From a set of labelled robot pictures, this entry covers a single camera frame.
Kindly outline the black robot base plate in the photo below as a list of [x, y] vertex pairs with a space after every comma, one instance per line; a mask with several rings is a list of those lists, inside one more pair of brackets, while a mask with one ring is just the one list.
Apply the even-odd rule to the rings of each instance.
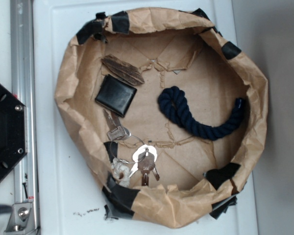
[[0, 182], [25, 154], [25, 106], [0, 84]]

